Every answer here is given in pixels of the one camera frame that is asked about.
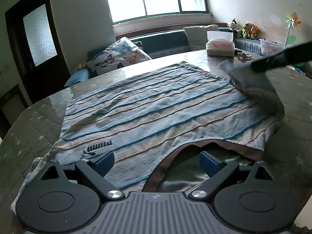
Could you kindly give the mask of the plush toy trio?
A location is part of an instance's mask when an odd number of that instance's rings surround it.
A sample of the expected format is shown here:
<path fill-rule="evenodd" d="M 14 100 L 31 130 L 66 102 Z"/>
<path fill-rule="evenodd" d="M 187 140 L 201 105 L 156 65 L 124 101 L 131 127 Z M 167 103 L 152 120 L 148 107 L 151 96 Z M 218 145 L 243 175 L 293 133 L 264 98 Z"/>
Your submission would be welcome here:
<path fill-rule="evenodd" d="M 258 26 L 250 22 L 245 23 L 239 27 L 236 19 L 232 19 L 229 24 L 230 29 L 233 31 L 234 36 L 242 37 L 244 39 L 257 40 Z"/>

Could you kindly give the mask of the butterfly print pillow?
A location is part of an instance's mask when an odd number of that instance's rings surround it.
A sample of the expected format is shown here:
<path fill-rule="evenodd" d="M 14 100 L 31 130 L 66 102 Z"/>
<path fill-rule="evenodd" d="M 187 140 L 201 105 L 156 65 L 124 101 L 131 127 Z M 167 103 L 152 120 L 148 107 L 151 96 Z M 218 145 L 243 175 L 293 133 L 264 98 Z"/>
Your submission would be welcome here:
<path fill-rule="evenodd" d="M 122 37 L 91 58 L 86 63 L 86 66 L 95 75 L 101 75 L 151 59 L 152 58 L 135 43 L 127 37 Z"/>

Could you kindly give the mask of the blue cushion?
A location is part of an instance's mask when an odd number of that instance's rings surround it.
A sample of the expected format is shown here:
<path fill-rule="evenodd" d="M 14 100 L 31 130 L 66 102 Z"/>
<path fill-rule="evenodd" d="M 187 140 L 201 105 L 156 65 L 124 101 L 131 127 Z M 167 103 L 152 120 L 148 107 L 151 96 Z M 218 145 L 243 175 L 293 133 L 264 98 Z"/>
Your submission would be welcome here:
<path fill-rule="evenodd" d="M 73 86 L 77 83 L 87 81 L 94 76 L 94 73 L 87 67 L 83 67 L 74 72 L 65 83 L 65 88 Z"/>

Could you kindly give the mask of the tissue box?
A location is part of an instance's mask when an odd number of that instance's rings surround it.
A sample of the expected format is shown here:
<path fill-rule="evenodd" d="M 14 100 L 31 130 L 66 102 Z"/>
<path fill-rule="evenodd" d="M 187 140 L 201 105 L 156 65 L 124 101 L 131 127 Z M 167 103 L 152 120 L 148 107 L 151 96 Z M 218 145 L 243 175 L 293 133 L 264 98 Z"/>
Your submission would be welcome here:
<path fill-rule="evenodd" d="M 206 52 L 208 56 L 234 57 L 233 32 L 207 31 Z"/>

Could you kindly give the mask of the grey cushion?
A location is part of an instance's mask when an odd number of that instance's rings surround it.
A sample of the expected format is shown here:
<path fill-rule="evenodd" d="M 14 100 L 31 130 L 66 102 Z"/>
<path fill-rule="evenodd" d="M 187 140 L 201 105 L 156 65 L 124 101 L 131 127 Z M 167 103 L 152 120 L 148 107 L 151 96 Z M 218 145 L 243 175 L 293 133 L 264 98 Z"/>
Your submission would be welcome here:
<path fill-rule="evenodd" d="M 190 50 L 197 51 L 206 48 L 206 43 L 208 41 L 207 32 L 219 31 L 219 27 L 213 24 L 208 26 L 184 27 L 183 30 L 187 37 Z"/>

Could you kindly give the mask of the dark wooden door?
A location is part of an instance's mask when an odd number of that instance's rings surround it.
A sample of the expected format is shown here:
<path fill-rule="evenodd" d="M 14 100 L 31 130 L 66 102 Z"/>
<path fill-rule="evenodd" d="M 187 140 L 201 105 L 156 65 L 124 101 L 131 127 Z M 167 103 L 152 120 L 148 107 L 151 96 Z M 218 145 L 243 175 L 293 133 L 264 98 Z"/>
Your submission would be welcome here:
<path fill-rule="evenodd" d="M 5 13 L 14 61 L 29 99 L 35 103 L 65 86 L 70 77 L 50 0 L 20 0 Z"/>

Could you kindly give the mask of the clear plastic container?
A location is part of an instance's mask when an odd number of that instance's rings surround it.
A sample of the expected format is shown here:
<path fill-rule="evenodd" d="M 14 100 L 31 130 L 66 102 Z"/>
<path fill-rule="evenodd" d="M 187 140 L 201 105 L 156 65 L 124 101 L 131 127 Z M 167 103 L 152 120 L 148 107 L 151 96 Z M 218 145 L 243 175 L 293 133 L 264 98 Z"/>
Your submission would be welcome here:
<path fill-rule="evenodd" d="M 264 57 L 272 56 L 284 50 L 284 46 L 278 43 L 260 39 L 261 54 Z"/>

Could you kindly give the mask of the blue striped Puma shirt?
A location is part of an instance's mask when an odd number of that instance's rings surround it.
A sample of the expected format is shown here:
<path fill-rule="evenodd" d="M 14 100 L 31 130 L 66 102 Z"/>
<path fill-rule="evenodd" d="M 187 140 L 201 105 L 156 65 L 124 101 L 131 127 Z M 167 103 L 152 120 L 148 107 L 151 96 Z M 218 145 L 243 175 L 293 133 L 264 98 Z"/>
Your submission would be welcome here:
<path fill-rule="evenodd" d="M 50 160 L 69 165 L 107 151 L 115 163 L 106 179 L 135 191 L 166 157 L 190 143 L 229 143 L 257 160 L 284 115 L 272 87 L 249 96 L 186 62 L 165 66 L 70 100 L 58 141 L 33 161 L 21 189 Z"/>

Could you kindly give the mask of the colourful pinwheel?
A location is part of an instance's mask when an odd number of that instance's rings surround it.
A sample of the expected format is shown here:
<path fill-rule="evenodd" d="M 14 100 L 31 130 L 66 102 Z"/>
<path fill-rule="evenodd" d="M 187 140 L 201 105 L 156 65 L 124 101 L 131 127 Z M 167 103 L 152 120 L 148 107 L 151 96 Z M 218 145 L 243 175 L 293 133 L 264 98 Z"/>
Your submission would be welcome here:
<path fill-rule="evenodd" d="M 298 17 L 296 12 L 287 13 L 287 17 L 285 18 L 285 22 L 287 23 L 287 37 L 285 41 L 285 47 L 291 44 L 294 44 L 296 41 L 296 36 L 293 34 L 294 29 L 301 30 L 300 24 L 302 20 Z"/>

